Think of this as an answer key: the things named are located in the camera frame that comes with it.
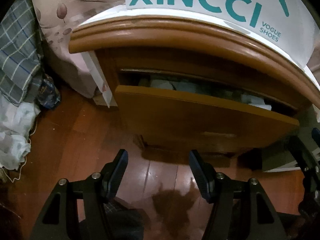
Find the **metal screw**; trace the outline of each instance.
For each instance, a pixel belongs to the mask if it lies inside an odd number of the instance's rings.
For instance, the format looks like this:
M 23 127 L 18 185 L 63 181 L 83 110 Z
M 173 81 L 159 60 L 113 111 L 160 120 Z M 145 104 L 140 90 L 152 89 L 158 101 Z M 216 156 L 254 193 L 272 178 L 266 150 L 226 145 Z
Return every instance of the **metal screw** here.
M 251 182 L 252 185 L 257 185 L 259 183 L 256 178 L 250 179 L 250 182 Z
M 217 179 L 224 179 L 224 174 L 223 174 L 222 172 L 218 172 L 218 173 L 216 174 L 216 178 L 217 178 Z
M 93 179 L 98 179 L 98 178 L 100 178 L 100 176 L 101 176 L 101 174 L 100 174 L 99 172 L 95 172 L 95 173 L 93 173 L 93 174 L 91 175 L 91 177 L 92 177 Z
M 58 183 L 59 183 L 59 185 L 62 186 L 62 185 L 65 185 L 67 183 L 67 180 L 66 179 L 60 179 Z

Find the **wooden drawer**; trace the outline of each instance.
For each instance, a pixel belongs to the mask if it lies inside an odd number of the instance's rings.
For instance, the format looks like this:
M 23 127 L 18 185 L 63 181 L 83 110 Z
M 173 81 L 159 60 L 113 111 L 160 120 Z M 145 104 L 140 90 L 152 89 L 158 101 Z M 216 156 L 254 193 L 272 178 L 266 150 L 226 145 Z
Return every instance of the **wooden drawer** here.
M 272 111 L 182 91 L 119 85 L 115 99 L 129 130 L 152 144 L 159 138 L 159 145 L 187 141 L 235 152 L 268 146 L 299 126 Z
M 117 73 L 160 73 L 218 82 L 270 98 L 295 111 L 310 105 L 304 96 L 279 80 L 220 57 L 181 49 L 145 47 L 112 48 L 108 53 Z M 105 62 L 101 66 L 105 71 L 104 66 L 110 67 L 110 64 Z M 110 73 L 105 75 L 109 79 L 116 78 Z

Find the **plaid blanket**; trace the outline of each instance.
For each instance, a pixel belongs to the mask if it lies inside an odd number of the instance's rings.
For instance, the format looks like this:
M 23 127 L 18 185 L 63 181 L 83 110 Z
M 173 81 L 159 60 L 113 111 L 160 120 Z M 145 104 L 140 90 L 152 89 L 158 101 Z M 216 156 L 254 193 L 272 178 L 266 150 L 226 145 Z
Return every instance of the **plaid blanket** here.
M 40 42 L 32 0 L 16 0 L 0 23 L 0 92 L 15 105 L 38 94 Z

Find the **curved wooden edge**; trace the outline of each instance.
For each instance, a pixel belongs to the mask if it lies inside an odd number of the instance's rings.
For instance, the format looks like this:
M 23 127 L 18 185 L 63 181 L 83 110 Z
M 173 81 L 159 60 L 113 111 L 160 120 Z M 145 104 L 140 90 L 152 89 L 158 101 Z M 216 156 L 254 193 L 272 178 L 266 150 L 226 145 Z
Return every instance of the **curved wooden edge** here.
M 149 88 L 149 87 L 138 87 L 138 86 L 125 86 L 119 85 L 116 88 L 117 93 L 126 93 L 126 94 L 139 94 L 147 95 L 153 97 L 162 97 L 162 98 L 172 98 L 175 100 L 188 101 L 199 103 L 203 105 L 216 106 L 220 108 L 227 108 L 231 110 L 241 111 L 249 114 L 255 114 L 267 118 L 272 118 L 281 122 L 286 122 L 295 126 L 299 126 L 299 121 L 292 117 L 279 114 L 273 111 L 262 109 L 255 106 L 250 106 L 244 103 L 212 97 L 208 95 L 194 94 L 185 91 L 176 91 L 176 90 L 167 90 L 161 88 Z
M 172 16 L 106 19 L 75 29 L 69 51 L 127 46 L 186 49 L 232 60 L 280 80 L 320 108 L 320 91 L 292 62 L 259 41 L 202 21 Z
M 110 53 L 112 58 L 108 58 L 107 53 Z M 255 69 L 220 57 L 155 47 L 100 49 L 96 50 L 96 54 L 102 66 L 112 64 L 115 71 L 120 73 L 175 75 L 220 83 L 269 98 L 297 112 L 311 105 L 307 98 L 292 87 Z M 109 67 L 104 67 L 103 71 L 110 76 L 108 69 Z

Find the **wooden floor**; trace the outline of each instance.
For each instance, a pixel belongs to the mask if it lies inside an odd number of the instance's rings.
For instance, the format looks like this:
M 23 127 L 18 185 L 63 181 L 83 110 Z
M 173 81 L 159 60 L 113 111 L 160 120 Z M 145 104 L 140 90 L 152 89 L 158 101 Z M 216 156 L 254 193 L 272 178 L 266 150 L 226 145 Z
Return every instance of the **wooden floor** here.
M 28 239 L 60 178 L 85 179 L 124 148 L 129 164 L 117 197 L 145 211 L 144 239 L 201 239 L 212 206 L 200 198 L 186 165 L 187 153 L 177 157 L 175 153 L 140 150 L 135 137 L 125 130 L 117 109 L 96 106 L 66 86 L 61 88 L 61 95 L 62 103 L 56 110 L 41 113 L 21 180 L 9 185 L 9 200 L 22 217 L 19 224 L 23 238 Z M 217 161 L 215 168 L 232 179 L 256 177 L 277 211 L 297 214 L 303 196 L 301 171 L 251 172 L 237 167 L 237 159 Z

